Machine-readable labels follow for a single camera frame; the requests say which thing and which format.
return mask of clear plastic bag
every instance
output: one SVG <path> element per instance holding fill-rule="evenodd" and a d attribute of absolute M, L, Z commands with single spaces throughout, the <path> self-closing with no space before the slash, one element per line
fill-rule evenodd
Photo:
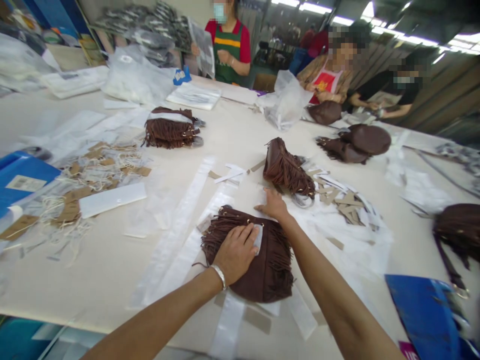
<path fill-rule="evenodd" d="M 101 90 L 117 99 L 156 106 L 172 92 L 175 73 L 175 68 L 151 64 L 139 45 L 117 47 Z"/>
<path fill-rule="evenodd" d="M 0 86 L 30 92 L 41 89 L 40 77 L 55 72 L 27 44 L 0 33 Z"/>
<path fill-rule="evenodd" d="M 287 131 L 302 118 L 312 93 L 303 89 L 288 70 L 278 72 L 274 89 L 275 92 L 260 96 L 255 104 L 278 130 Z"/>

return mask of label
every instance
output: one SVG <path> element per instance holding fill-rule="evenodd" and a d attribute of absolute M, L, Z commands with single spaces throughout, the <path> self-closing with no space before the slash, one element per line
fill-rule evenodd
<path fill-rule="evenodd" d="M 46 183 L 47 181 L 45 180 L 40 180 L 23 175 L 17 175 L 13 178 L 12 181 L 7 184 L 7 186 L 5 186 L 5 188 L 34 193 L 43 188 Z"/>

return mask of woman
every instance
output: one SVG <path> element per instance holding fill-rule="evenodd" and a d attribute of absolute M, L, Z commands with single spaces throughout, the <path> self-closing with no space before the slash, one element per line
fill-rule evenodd
<path fill-rule="evenodd" d="M 373 110 L 381 119 L 407 115 L 421 89 L 421 74 L 432 63 L 431 56 L 436 51 L 427 47 L 414 50 L 397 71 L 379 72 L 360 86 L 350 97 L 350 104 Z"/>
<path fill-rule="evenodd" d="M 215 56 L 215 79 L 222 83 L 239 85 L 250 72 L 250 33 L 238 19 L 240 0 L 214 0 L 215 20 L 210 20 L 205 31 L 211 34 Z M 191 45 L 198 56 L 200 50 Z"/>
<path fill-rule="evenodd" d="M 370 42 L 370 27 L 364 21 L 352 24 L 345 33 L 332 41 L 332 54 L 317 56 L 297 76 L 305 90 L 311 91 L 311 104 L 333 101 L 339 104 L 347 99 L 352 81 L 352 62 L 361 49 Z"/>

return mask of person in background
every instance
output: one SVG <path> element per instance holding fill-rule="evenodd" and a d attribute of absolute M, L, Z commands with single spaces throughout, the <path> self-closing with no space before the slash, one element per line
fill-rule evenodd
<path fill-rule="evenodd" d="M 285 231 L 300 271 L 343 358 L 405 360 L 342 275 L 289 214 L 282 195 L 274 189 L 265 192 L 266 204 L 255 209 L 277 220 Z M 253 223 L 234 227 L 221 244 L 213 266 L 140 311 L 104 337 L 81 360 L 155 358 L 198 309 L 247 272 L 258 251 L 254 246 L 258 232 Z"/>
<path fill-rule="evenodd" d="M 319 55 L 298 75 L 305 90 L 311 91 L 311 104 L 333 101 L 339 104 L 347 99 L 352 81 L 352 62 L 370 43 L 370 27 L 357 21 L 332 39 L 332 54 Z"/>
<path fill-rule="evenodd" d="M 422 88 L 423 76 L 430 68 L 435 51 L 437 49 L 427 47 L 414 50 L 396 71 L 379 72 L 360 86 L 349 98 L 350 104 L 373 110 L 381 119 L 407 115 Z"/>
<path fill-rule="evenodd" d="M 239 85 L 242 77 L 250 73 L 250 33 L 239 16 L 240 0 L 213 0 L 215 20 L 210 20 L 205 30 L 211 34 L 215 56 L 215 79 L 222 83 Z M 191 52 L 198 56 L 200 50 L 194 43 Z"/>
<path fill-rule="evenodd" d="M 312 24 L 310 25 L 310 29 L 305 32 L 305 35 L 301 38 L 300 41 L 300 47 L 298 47 L 295 50 L 295 54 L 293 55 L 293 59 L 290 63 L 290 67 L 288 70 L 290 72 L 297 76 L 297 74 L 300 72 L 300 67 L 302 66 L 302 63 L 305 60 L 305 57 L 308 56 L 308 49 L 310 47 L 310 44 L 312 43 L 312 40 L 314 39 L 315 36 L 315 25 Z"/>

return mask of white label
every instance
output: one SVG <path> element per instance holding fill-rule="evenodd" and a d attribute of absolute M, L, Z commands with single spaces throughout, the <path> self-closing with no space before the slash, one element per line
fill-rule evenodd
<path fill-rule="evenodd" d="M 13 178 L 12 181 L 8 183 L 7 186 L 5 186 L 5 188 L 34 193 L 43 188 L 46 183 L 47 182 L 45 180 L 40 180 L 23 175 L 17 175 Z"/>
<path fill-rule="evenodd" d="M 120 61 L 124 62 L 124 63 L 127 63 L 127 64 L 130 64 L 132 62 L 132 58 L 128 55 L 122 55 L 120 56 Z"/>

